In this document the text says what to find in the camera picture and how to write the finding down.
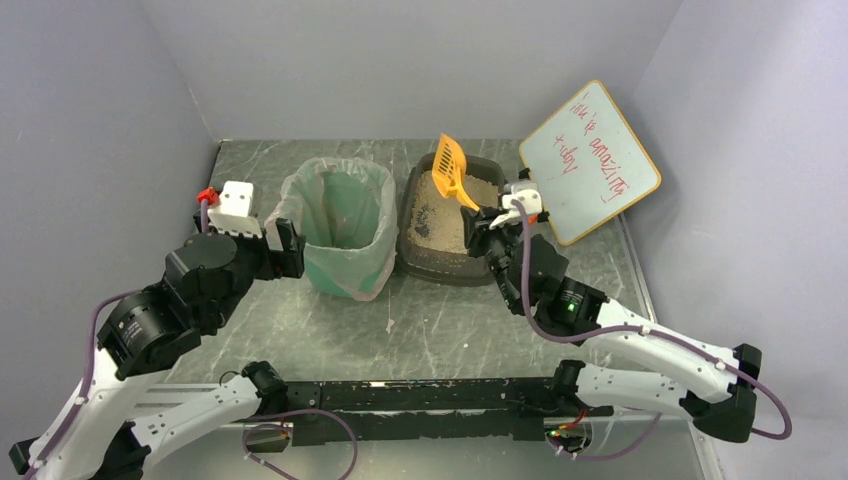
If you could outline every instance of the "red connector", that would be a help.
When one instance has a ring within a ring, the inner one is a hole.
[[[212,205],[215,205],[216,203],[218,203],[218,192],[216,192],[215,189],[212,187],[201,191],[197,194],[197,203],[200,203],[203,200],[206,200],[210,207]]]

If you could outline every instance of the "green trash bag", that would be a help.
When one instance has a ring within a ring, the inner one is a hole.
[[[265,221],[287,218],[306,237],[304,269],[316,289],[373,300],[395,264],[398,236],[395,181],[360,158],[313,158],[283,182],[281,200]]]

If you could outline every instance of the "orange slotted scoop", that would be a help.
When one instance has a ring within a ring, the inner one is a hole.
[[[444,198],[455,196],[459,203],[466,207],[480,210],[462,186],[464,176],[465,154],[462,153],[462,147],[456,140],[443,133],[436,149],[436,159],[433,161],[433,183],[436,184],[436,190]]]

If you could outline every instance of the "marble table surface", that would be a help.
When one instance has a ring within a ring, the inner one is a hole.
[[[516,180],[522,168],[518,143],[460,142],[466,153],[498,162],[507,180]],[[211,183],[254,183],[264,219],[280,199],[283,180],[304,161],[360,157],[392,172],[400,204],[410,169],[435,147],[430,140],[226,141]],[[555,243],[549,226],[534,228]],[[569,276],[651,317],[623,219],[557,249],[570,260]],[[389,319],[394,323],[387,329]],[[183,356],[168,382],[215,382],[224,371],[253,360],[268,360],[292,381],[549,376],[565,358],[638,368],[603,352],[538,338],[524,319],[504,308],[494,284],[449,287],[396,269],[382,293],[367,303],[318,293],[306,279],[256,282],[227,327]]]

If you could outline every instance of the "black litter tray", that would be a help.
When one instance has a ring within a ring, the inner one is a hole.
[[[459,287],[478,287],[494,281],[486,267],[483,257],[471,258],[461,253],[441,252],[412,243],[409,239],[409,226],[412,222],[412,204],[415,202],[415,189],[424,172],[433,169],[435,153],[428,153],[409,173],[406,190],[403,192],[400,216],[400,234],[398,235],[398,266],[408,275],[429,282]],[[503,170],[497,163],[485,158],[467,155],[465,174],[492,183],[499,188],[505,183]]]

